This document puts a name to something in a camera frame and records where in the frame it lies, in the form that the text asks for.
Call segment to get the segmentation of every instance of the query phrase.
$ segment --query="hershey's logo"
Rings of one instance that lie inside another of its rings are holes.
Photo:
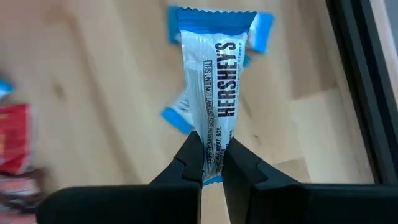
[[[217,117],[228,117],[235,114],[236,75],[238,63],[235,55],[225,54],[225,49],[235,50],[236,44],[228,42],[215,45],[217,52]]]

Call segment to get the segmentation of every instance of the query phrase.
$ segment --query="blue wrapper edge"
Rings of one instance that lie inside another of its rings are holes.
[[[0,80],[0,94],[9,94],[13,92],[15,88],[8,82]]]
[[[223,182],[223,177],[221,175],[217,175],[209,180],[204,181],[203,186],[207,186],[210,184],[215,184],[215,183],[222,183]]]
[[[178,6],[169,6],[167,11],[167,35],[169,37],[169,42],[172,44],[177,44],[178,40],[175,36],[180,32],[178,29]]]
[[[271,34],[272,24],[274,23],[274,16],[269,13],[258,14],[259,24],[256,30],[256,43],[253,49],[260,53],[266,53],[268,50],[268,40]]]
[[[161,115],[169,124],[180,130],[182,134],[189,134],[193,130],[193,126],[171,107],[166,107]]]
[[[197,34],[239,35],[248,32],[256,12],[210,12],[179,8],[179,30]]]

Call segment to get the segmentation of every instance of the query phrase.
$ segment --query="wooden table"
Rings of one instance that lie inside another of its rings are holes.
[[[148,183],[184,142],[159,116],[184,89],[168,4],[273,13],[269,51],[249,52],[241,79],[236,138],[303,182],[373,182],[323,1],[3,0],[0,68],[11,100],[35,109],[51,189]],[[203,190],[204,222],[228,221],[222,190]]]

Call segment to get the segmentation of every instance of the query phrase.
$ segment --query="candy wrapper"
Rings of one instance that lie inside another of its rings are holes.
[[[22,175],[0,175],[0,205],[6,211],[34,213],[44,199],[44,171],[36,169]]]
[[[169,42],[178,44],[181,42],[181,33],[178,28],[178,6],[169,6],[167,10],[167,35]],[[217,12],[213,9],[203,9],[204,11]],[[249,32],[248,32],[248,45],[247,48],[265,54],[267,52],[267,43],[271,33],[271,28],[274,23],[274,16],[268,12],[256,12]]]
[[[17,212],[0,212],[0,224],[36,224],[34,214],[22,215]]]
[[[238,115],[245,45],[256,14],[178,10],[189,107],[205,146],[203,181],[223,169]]]
[[[10,83],[0,80],[0,100],[13,91],[14,87]]]
[[[250,65],[251,59],[244,56],[243,67]],[[182,134],[189,134],[193,130],[192,114],[189,109],[188,93],[185,89],[174,103],[162,111],[162,117],[172,126],[181,131]]]
[[[0,172],[12,175],[29,171],[32,162],[30,106],[0,108]]]

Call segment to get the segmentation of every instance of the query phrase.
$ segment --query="black frame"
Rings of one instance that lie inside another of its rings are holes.
[[[326,0],[374,180],[398,183],[398,111],[370,0]]]

